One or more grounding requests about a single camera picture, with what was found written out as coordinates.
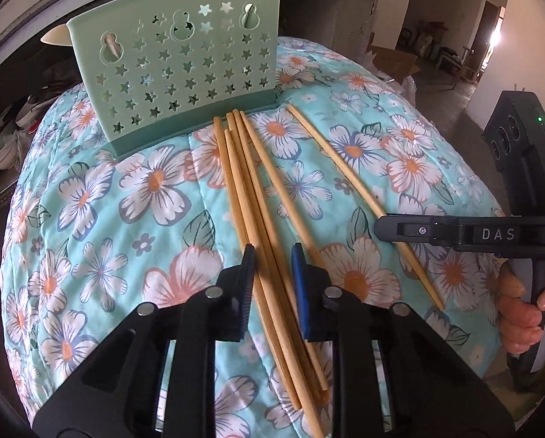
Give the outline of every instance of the camera lens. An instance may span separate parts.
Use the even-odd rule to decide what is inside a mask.
[[[507,155],[508,153],[510,153],[510,140],[508,140],[508,134],[503,128],[499,128],[497,134],[499,136],[499,146],[501,147],[502,151]]]
[[[495,159],[499,159],[499,148],[497,147],[497,143],[494,141],[491,142],[491,151],[493,151]]]
[[[508,128],[510,129],[510,133],[512,134],[512,137],[514,137],[514,140],[520,139],[520,127],[518,126],[518,122],[516,122],[515,118],[513,116],[508,117]]]

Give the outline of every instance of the floral quilt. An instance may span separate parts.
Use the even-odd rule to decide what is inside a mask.
[[[377,306],[405,301],[484,373],[499,345],[498,261],[414,245],[445,300],[445,311],[436,309],[397,250],[374,237],[368,206],[284,106],[317,126],[387,212],[501,215],[491,193],[416,109],[339,54],[280,38],[277,83],[278,107],[250,120],[333,283]],[[2,315],[30,420],[139,303],[186,301],[241,259],[213,126],[121,162],[105,143],[84,86],[69,90],[41,123],[11,202]],[[289,258],[299,239],[262,167],[260,176]],[[330,349],[320,345],[331,382]],[[218,344],[216,368],[219,438],[310,434],[279,382],[256,308],[244,341]],[[320,413],[329,433],[331,403]]]

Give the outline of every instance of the door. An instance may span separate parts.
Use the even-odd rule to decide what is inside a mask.
[[[473,54],[467,61],[467,67],[475,74],[479,72],[483,60],[487,55],[487,51],[490,47],[491,35],[495,30],[495,25],[497,24],[497,20],[499,18],[499,11],[500,8],[498,6],[486,1],[486,5],[483,8],[482,19],[479,22],[479,28],[475,34],[475,39],[473,39],[473,44],[471,46],[471,49],[473,49]]]

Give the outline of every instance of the human hand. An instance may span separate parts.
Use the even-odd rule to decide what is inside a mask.
[[[504,347],[512,354],[522,354],[540,342],[543,330],[542,311],[545,311],[545,291],[538,297],[537,305],[526,304],[523,283],[510,272],[508,262],[501,266],[498,276],[499,333]]]

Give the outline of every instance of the wooden chopstick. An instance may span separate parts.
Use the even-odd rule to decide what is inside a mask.
[[[240,163],[236,149],[234,148],[234,142],[232,140],[232,134],[230,130],[225,131],[226,146],[228,148],[228,154],[230,156],[230,164],[232,167],[232,176],[234,184],[236,186],[236,192],[238,193],[238,199],[242,214],[244,216],[244,224],[246,231],[248,232],[248,239],[256,250],[257,265],[260,275],[260,284],[262,285],[265,301],[268,304],[268,308],[271,313],[272,323],[277,332],[278,340],[281,344],[282,352],[285,355],[286,364],[288,365],[291,378],[297,390],[297,395],[301,401],[303,411],[309,425],[312,427],[313,436],[316,438],[324,438],[325,433],[321,426],[320,417],[317,413],[317,407],[311,390],[305,380],[303,370],[297,358],[297,353],[291,342],[288,329],[286,327],[285,320],[282,315],[281,307],[276,299],[274,287],[269,278],[266,278],[266,274],[269,272],[268,261],[263,250],[262,243],[260,241],[259,232],[256,226],[256,220],[250,208],[250,201],[246,194],[246,188],[244,187],[243,178],[240,170]]]
[[[266,203],[266,200],[264,198],[264,191],[262,188],[262,185],[260,184],[260,179],[258,172],[256,170],[256,165],[254,164],[254,160],[252,159],[251,153],[250,153],[250,146],[248,145],[248,137],[246,134],[246,130],[244,128],[244,124],[242,122],[240,112],[238,110],[234,110],[234,119],[236,121],[236,127],[237,132],[240,139],[240,144],[242,151],[244,152],[244,160],[246,161],[246,167],[248,168],[248,175],[250,176],[250,179],[252,180],[253,185],[253,193],[255,196],[255,200],[257,203],[257,206],[253,206],[254,211],[257,210],[262,215],[262,231],[261,231],[261,238],[263,239],[263,242],[265,243],[265,248],[270,249],[270,252],[272,253],[272,261],[269,260],[269,265],[272,266],[272,264],[275,264],[278,268],[277,272],[278,275],[282,281],[282,284],[285,288],[286,296],[288,298],[289,304],[292,308],[294,318],[297,320],[299,317],[298,311],[297,311],[297,298],[295,297],[295,286],[293,285],[292,276],[288,269],[288,263],[286,262],[285,253],[283,252],[281,243],[278,238],[277,229],[274,225],[273,219],[271,217],[270,211],[268,210],[268,206]],[[291,324],[294,324],[297,331],[298,338],[301,339],[301,335],[299,333],[297,323],[291,322]],[[325,376],[325,372],[323,370],[323,367],[321,367],[321,361],[319,359],[319,356],[317,355],[317,350],[315,349],[315,346],[311,344],[310,342],[304,342],[305,344],[305,350],[307,355],[309,356],[309,360],[311,362],[311,365],[313,366],[313,371],[315,373],[315,376],[317,377],[318,386],[321,388],[321,390],[328,390],[329,384],[327,383],[327,377]],[[297,348],[297,353],[299,355],[299,358],[301,359],[300,354],[300,348]],[[308,369],[305,368],[305,375],[307,376]],[[311,381],[311,378],[308,377],[308,381],[310,384],[313,384]]]
[[[291,196],[286,190],[285,184],[282,182],[281,177],[278,175],[277,169],[273,165],[273,162],[271,161],[262,141],[260,141],[259,136],[252,127],[250,121],[248,121],[248,119],[246,118],[244,112],[240,112],[240,116],[242,117],[242,121],[244,122],[246,131],[250,135],[250,139],[254,144],[256,152],[259,154],[260,160],[263,162],[268,177],[271,179],[272,185],[276,189],[279,198],[281,198],[281,202],[285,206],[285,209],[289,215],[289,219],[291,220],[293,227],[295,228],[295,231],[297,231],[297,235],[301,238],[301,242],[303,243],[303,245],[305,246],[305,250],[309,254],[309,258],[317,267],[325,268],[325,264],[323,262],[323,259],[321,258],[321,254],[319,253],[319,250],[315,245],[315,240],[309,233],[309,230],[303,222],[303,219],[301,219],[301,215],[299,214],[295,203],[293,202]]]
[[[344,159],[333,149],[333,147],[324,138],[324,136],[319,133],[317,128],[315,128],[294,105],[289,104],[287,108],[289,112],[291,112],[295,116],[295,118],[301,123],[301,125],[305,127],[309,134],[317,141],[319,146],[321,146],[321,148],[323,148],[325,152],[332,158],[338,168],[343,172],[345,177],[349,179],[349,182],[351,182],[353,187],[355,187],[356,191],[358,191],[364,201],[368,203],[368,206],[370,206],[370,209],[374,212],[376,217],[382,217],[384,215],[387,215],[384,208],[378,203],[370,190],[366,188],[364,183],[353,172],[352,168],[350,168],[350,166],[344,161]],[[426,292],[432,298],[432,301],[441,311],[444,311],[445,304],[441,299],[441,296],[439,295],[438,291],[432,286],[428,275],[426,274],[422,265],[420,265],[420,262],[416,258],[416,255],[414,254],[410,246],[405,242],[394,242],[394,244],[398,247],[400,253],[410,263],[410,266],[416,272],[422,285],[426,289]]]
[[[218,152],[220,155],[220,161],[222,163],[222,170],[224,171],[224,179],[228,188],[228,196],[230,197],[232,217],[234,219],[236,233],[238,234],[238,239],[240,241],[240,249],[244,249],[246,244],[249,243],[248,233],[246,232],[246,227],[244,226],[244,217],[240,207],[240,202],[238,200],[238,194],[236,192],[234,179],[232,177],[232,167],[230,164],[230,158],[226,146],[225,134],[219,117],[213,119],[213,124],[216,131],[216,141],[218,142]],[[256,305],[259,309],[260,319],[263,324],[264,335],[267,338],[272,358],[277,365],[279,375],[281,376],[281,381],[286,388],[286,392],[289,395],[289,399],[291,400],[293,407],[295,408],[295,410],[300,410],[301,402],[299,401],[297,391],[291,379],[291,374],[289,373],[289,368],[286,365],[286,360],[282,353],[281,344],[277,337],[277,332],[273,324],[273,319],[264,298],[262,281],[258,272],[254,275],[253,294],[254,300],[256,301]]]

